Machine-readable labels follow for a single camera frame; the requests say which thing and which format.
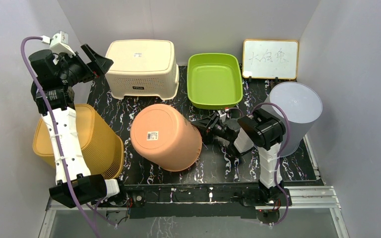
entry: black table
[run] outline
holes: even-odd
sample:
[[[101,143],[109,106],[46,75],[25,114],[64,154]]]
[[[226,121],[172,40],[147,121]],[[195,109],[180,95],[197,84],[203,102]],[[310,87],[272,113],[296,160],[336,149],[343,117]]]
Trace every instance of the black table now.
[[[168,172],[140,156],[132,147],[129,132],[133,118],[145,107],[164,103],[173,106],[189,120],[201,119],[213,111],[194,107],[187,98],[187,67],[180,66],[180,84],[177,96],[162,101],[157,97],[125,97],[123,100],[112,98],[109,85],[105,80],[92,83],[88,104],[92,105],[106,123],[121,137],[125,144],[125,165],[121,178],[125,185],[138,184],[195,184],[195,183],[247,183],[257,182],[259,177],[259,158],[255,149],[241,159],[225,153],[218,142],[203,145],[199,160],[182,172]],[[263,102],[269,91],[269,83],[254,79],[242,80],[244,96],[238,107],[244,112]],[[281,160],[283,180],[316,180],[306,146],[301,141],[298,150]]]

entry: white wall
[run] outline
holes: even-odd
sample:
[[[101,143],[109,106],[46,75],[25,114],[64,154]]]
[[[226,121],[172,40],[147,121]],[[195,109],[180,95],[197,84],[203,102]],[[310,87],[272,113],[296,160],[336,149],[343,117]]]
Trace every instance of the white wall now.
[[[82,43],[100,54],[124,39],[170,40],[179,64],[248,38],[298,40],[319,0],[58,0]]]
[[[79,41],[56,0],[0,0],[0,238],[37,237],[55,172],[32,150],[39,114],[30,95],[32,83],[20,55],[20,43],[32,35],[63,29],[70,45]],[[27,55],[44,49],[27,44]],[[75,88],[86,102],[90,85]]]
[[[381,237],[381,1],[322,0],[300,39],[298,81],[322,99],[309,136],[350,237]]]

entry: glass panel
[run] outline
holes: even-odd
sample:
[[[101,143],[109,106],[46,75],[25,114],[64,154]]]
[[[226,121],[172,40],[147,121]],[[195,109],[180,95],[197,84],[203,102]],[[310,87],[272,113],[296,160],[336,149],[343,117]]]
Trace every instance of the glass panel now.
[[[121,218],[122,211],[114,218]],[[130,219],[118,229],[97,218],[103,238],[337,238],[329,209],[291,209],[286,220],[270,229],[258,220],[240,217],[157,217]],[[57,211],[52,227],[52,238],[93,238],[94,234],[77,210]]]

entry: white cylindrical container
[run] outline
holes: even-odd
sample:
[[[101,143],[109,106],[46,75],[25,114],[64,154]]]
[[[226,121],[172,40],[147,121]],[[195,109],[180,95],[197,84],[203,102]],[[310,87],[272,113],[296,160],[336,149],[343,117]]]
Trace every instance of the white cylindrical container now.
[[[322,113],[322,101],[317,93],[308,86],[297,82],[285,82],[277,84],[265,102],[278,105],[290,122],[290,140],[280,157],[293,154],[299,147],[300,141]],[[282,114],[275,107],[263,105],[261,108],[278,117],[285,124]],[[281,146],[287,140],[287,131],[288,128],[286,128]]]

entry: green plastic tray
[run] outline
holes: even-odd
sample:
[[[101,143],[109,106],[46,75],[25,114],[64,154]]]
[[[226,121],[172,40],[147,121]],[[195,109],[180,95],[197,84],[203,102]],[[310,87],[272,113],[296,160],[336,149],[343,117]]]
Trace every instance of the green plastic tray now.
[[[188,62],[188,98],[201,109],[235,106],[243,98],[239,63],[233,55],[197,54]]]

